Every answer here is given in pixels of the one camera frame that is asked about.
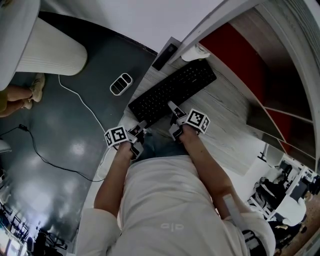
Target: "gray floor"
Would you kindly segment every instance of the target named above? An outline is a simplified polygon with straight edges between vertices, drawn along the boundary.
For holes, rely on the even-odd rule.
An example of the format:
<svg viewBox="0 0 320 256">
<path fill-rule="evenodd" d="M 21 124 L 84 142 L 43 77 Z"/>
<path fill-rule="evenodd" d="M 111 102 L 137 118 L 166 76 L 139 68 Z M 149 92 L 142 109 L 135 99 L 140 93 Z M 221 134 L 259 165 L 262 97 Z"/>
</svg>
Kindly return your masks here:
<svg viewBox="0 0 320 256">
<path fill-rule="evenodd" d="M 105 130 L 116 126 L 155 55 L 101 26 L 52 13 L 39 16 L 86 47 L 85 69 L 75 76 L 61 76 L 61 82 L 82 96 Z M 109 86 L 124 72 L 134 84 L 122 96 L 113 96 Z M 28 86 L 34 76 L 16 73 L 12 83 Z M 32 110 L 0 119 L 0 133 L 19 124 L 31 130 L 37 150 L 48 161 L 94 177 L 106 150 L 103 131 L 78 97 L 59 85 L 57 75 L 46 75 L 43 99 Z M 39 227 L 72 240 L 91 183 L 42 162 L 28 133 L 17 129 L 3 138 L 12 147 L 11 153 L 0 157 L 8 174 L 8 205 L 31 228 L 40 223 Z"/>
</svg>

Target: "white desk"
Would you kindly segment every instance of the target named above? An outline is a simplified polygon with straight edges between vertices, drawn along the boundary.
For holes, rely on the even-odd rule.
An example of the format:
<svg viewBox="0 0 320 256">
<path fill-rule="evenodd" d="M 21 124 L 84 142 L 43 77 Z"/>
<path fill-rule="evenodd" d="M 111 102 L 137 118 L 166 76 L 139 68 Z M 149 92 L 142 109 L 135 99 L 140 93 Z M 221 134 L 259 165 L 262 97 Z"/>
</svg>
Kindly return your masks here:
<svg viewBox="0 0 320 256">
<path fill-rule="evenodd" d="M 86 64 L 86 49 L 39 19 L 39 10 L 40 0 L 0 8 L 0 91 L 16 71 L 72 76 Z"/>
</svg>

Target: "shoe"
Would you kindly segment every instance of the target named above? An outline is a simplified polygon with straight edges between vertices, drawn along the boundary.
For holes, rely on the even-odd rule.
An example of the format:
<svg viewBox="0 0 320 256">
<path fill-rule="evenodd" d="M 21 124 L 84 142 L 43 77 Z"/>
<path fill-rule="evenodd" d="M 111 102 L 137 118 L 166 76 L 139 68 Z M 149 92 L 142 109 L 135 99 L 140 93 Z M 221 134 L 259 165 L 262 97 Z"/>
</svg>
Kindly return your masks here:
<svg viewBox="0 0 320 256">
<path fill-rule="evenodd" d="M 36 74 L 35 79 L 30 87 L 32 91 L 30 100 L 34 100 L 35 102 L 41 101 L 45 82 L 46 77 L 44 73 Z"/>
<path fill-rule="evenodd" d="M 22 109 L 30 110 L 30 109 L 32 109 L 32 106 L 33 106 L 32 101 L 30 101 L 30 100 L 28 100 L 28 99 L 23 99 Z"/>
</svg>

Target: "red panel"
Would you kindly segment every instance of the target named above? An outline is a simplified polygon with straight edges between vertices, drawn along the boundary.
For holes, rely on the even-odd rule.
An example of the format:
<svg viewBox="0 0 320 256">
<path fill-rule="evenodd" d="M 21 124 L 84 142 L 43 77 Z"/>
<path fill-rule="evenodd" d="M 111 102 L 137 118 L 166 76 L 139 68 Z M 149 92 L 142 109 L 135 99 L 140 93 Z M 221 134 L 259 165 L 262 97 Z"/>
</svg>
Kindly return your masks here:
<svg viewBox="0 0 320 256">
<path fill-rule="evenodd" d="M 280 143 L 281 143 L 281 145 L 283 146 L 283 148 L 284 148 L 284 151 L 287 153 L 287 154 L 289 154 L 289 152 L 290 152 L 290 150 L 291 150 L 291 146 L 290 145 L 288 145 L 287 143 L 285 143 L 285 142 L 283 142 L 283 141 L 280 141 Z"/>
<path fill-rule="evenodd" d="M 288 114 L 280 113 L 274 110 L 266 109 L 276 126 L 282 133 L 284 140 L 287 142 L 290 137 L 290 131 L 293 123 L 293 117 Z"/>
<path fill-rule="evenodd" d="M 265 103 L 269 69 L 247 40 L 229 23 L 213 31 L 200 43 L 226 64 Z"/>
</svg>

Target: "keyboard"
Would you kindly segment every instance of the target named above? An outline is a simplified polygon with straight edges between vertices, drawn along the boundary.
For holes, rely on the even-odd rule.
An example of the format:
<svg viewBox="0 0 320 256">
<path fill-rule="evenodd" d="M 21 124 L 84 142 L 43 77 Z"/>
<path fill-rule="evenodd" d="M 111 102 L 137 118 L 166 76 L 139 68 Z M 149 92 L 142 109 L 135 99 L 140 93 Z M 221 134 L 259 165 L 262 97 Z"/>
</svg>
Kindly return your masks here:
<svg viewBox="0 0 320 256">
<path fill-rule="evenodd" d="M 173 101 L 179 106 L 216 79 L 205 59 L 193 60 L 147 90 L 128 106 L 139 122 L 146 120 L 148 128 L 171 113 L 168 101 Z"/>
</svg>

